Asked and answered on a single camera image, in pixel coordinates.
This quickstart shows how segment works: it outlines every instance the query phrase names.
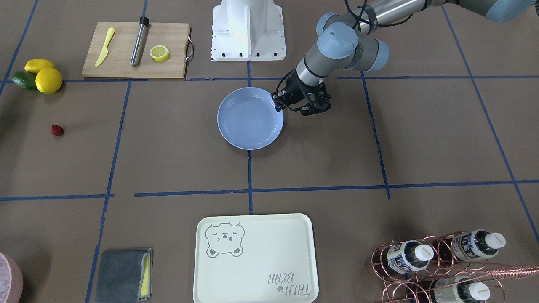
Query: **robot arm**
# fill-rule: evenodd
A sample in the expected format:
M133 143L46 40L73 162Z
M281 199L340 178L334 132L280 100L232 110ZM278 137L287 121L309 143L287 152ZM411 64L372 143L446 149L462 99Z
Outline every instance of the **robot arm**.
M496 22L520 15L535 0L375 0L365 7L338 15L327 13L316 25L318 39L295 69L286 74L272 98L275 109L288 108L302 115L323 113L331 108L331 96L323 79L333 70L378 71L389 58L389 48L380 40L367 37L379 27L387 26L429 6L457 4ZM286 80L283 90L279 91ZM303 99L307 103L291 108Z

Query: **yellow knife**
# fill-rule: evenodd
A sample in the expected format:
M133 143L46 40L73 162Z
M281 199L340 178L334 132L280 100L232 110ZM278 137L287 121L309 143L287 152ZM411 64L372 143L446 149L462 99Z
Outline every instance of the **yellow knife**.
M97 62L95 63L95 67L98 67L99 65L101 65L101 63L103 63L103 61L105 60L105 58L107 57L108 55L108 44L110 43L110 40L112 39L112 36L114 35L114 32L116 30L114 29L114 27L110 27L107 31L107 37L105 38L105 43L103 44L103 48L101 49L101 54L99 54L99 58L97 60Z

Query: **blue joint cap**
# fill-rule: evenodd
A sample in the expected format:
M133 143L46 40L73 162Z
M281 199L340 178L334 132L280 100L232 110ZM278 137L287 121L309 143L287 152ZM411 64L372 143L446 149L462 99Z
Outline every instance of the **blue joint cap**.
M325 13L320 19L318 20L318 23L316 23L316 35L320 36L320 34L324 31L324 26L326 23L328 23L328 20L333 17L338 16L337 13L334 12L328 12Z
M342 22L331 23L316 41L322 55L340 60L351 55L356 49L358 40L356 32Z
M488 10L486 18L506 22L523 13L535 0L498 0Z
M381 70L389 59L388 45L378 39L376 39L376 41L378 41L378 54L376 55L376 59L374 60L374 63L372 64L371 68L369 68L367 72L375 72Z

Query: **white tray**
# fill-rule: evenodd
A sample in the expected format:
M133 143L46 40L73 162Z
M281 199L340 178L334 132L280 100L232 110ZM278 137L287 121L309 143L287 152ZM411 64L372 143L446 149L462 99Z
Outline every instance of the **white tray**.
M207 217L198 223L195 303L310 303L318 291L306 215Z

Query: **cutting board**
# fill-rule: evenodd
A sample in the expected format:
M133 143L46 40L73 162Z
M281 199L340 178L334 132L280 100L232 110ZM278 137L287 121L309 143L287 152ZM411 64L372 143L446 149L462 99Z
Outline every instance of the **cutting board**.
M108 45L105 61L95 67L109 27L116 32ZM185 52L191 26L185 23L150 23L148 38L140 65L129 64L137 34L138 22L99 22L95 27L88 55L82 68L85 78L184 78ZM150 49L164 45L170 51L170 59L156 62L150 57Z

